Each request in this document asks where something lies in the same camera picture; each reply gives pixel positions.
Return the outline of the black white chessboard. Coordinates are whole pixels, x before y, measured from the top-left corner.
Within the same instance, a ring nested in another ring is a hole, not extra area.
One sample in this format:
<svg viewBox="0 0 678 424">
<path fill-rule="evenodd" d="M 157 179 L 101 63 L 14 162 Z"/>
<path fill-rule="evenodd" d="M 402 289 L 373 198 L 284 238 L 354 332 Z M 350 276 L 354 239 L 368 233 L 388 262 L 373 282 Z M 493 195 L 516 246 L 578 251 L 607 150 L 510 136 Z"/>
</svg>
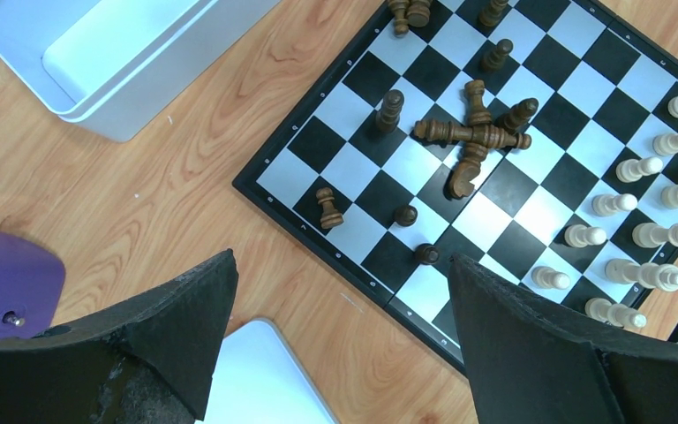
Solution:
<svg viewBox="0 0 678 424">
<path fill-rule="evenodd" d="M 583 312 L 601 297 L 630 307 L 640 285 L 609 282 L 612 259 L 671 263 L 678 247 L 642 248 L 642 223 L 670 227 L 661 202 L 678 185 L 678 153 L 623 183 L 617 165 L 654 156 L 678 133 L 667 110 L 678 60 L 595 1 L 511 1 L 493 28 L 481 1 L 435 1 L 426 26 L 398 37 L 386 4 L 316 81 L 242 169 L 234 186 L 463 370 L 448 294 L 450 255 L 465 254 L 524 289 L 547 266 L 568 276 L 541 290 Z M 453 199 L 461 146 L 425 144 L 422 119 L 462 124 L 464 86 L 485 84 L 494 117 L 526 98 L 539 110 L 526 150 L 494 150 Z"/>
</svg>

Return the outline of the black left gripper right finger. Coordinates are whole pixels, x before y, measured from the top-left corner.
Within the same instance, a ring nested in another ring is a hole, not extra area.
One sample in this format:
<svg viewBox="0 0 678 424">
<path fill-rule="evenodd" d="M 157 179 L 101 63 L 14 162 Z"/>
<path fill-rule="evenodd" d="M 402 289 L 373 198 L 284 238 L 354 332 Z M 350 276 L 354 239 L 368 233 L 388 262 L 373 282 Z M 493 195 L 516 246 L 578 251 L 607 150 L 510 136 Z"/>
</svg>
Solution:
<svg viewBox="0 0 678 424">
<path fill-rule="evenodd" d="M 678 344 L 527 291 L 463 254 L 448 289 L 482 423 L 678 423 Z"/>
</svg>

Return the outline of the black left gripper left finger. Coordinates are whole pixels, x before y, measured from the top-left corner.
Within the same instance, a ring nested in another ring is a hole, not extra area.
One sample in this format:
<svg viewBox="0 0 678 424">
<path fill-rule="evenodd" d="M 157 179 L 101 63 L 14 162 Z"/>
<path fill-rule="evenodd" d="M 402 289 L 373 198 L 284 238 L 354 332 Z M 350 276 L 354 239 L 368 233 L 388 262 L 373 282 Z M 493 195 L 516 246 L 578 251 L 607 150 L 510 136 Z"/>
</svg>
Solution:
<svg viewBox="0 0 678 424">
<path fill-rule="evenodd" d="M 202 420 L 237 282 L 228 249 L 101 311 L 0 339 L 0 423 Z"/>
</svg>

